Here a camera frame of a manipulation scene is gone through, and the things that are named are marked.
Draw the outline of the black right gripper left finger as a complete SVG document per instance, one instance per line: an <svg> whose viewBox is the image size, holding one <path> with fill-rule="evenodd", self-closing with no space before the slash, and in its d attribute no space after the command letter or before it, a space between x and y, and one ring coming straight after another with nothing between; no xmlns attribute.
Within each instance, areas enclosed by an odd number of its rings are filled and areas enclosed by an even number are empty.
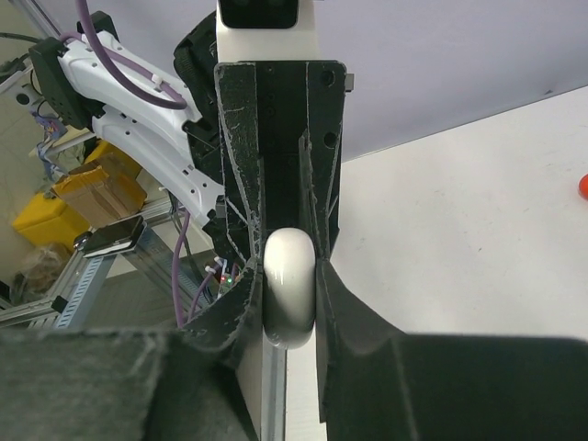
<svg viewBox="0 0 588 441"><path fill-rule="evenodd" d="M4 440L255 440L238 369L259 334L261 274L184 330L4 330Z"/></svg>

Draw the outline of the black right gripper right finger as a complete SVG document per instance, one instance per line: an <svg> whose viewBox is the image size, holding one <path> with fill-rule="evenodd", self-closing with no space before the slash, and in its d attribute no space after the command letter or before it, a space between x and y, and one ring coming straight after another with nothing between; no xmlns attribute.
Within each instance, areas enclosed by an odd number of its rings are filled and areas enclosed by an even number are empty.
<svg viewBox="0 0 588 441"><path fill-rule="evenodd" d="M316 266L320 418L331 440L584 440L587 345L407 334Z"/></svg>

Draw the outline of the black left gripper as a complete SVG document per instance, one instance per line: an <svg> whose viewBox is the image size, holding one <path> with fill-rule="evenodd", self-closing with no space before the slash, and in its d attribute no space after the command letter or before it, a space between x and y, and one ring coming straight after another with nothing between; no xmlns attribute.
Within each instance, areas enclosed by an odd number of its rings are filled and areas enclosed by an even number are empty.
<svg viewBox="0 0 588 441"><path fill-rule="evenodd" d="M205 231L223 257L260 266L269 235L305 231L319 258L338 234L345 66L326 60L219 62L216 11L176 46L197 109L183 132L194 166L222 185Z"/></svg>

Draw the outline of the white round charging case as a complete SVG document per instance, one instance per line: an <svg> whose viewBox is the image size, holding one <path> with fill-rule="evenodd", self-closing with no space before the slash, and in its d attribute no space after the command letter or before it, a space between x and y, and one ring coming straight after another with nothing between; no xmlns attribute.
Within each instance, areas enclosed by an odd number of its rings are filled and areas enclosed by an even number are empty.
<svg viewBox="0 0 588 441"><path fill-rule="evenodd" d="M315 321L316 257L303 230L282 228L266 241L263 321L269 342L280 349L297 349L310 339Z"/></svg>

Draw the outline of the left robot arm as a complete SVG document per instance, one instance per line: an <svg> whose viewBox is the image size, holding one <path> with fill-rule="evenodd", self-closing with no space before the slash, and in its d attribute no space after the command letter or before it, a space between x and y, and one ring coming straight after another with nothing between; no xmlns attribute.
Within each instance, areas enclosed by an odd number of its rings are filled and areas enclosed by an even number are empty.
<svg viewBox="0 0 588 441"><path fill-rule="evenodd" d="M220 254L267 265L275 238L312 266L338 235L348 73L318 50L311 1L220 1L167 73L128 51L110 15L74 5L75 30L30 49L40 90L167 187Z"/></svg>

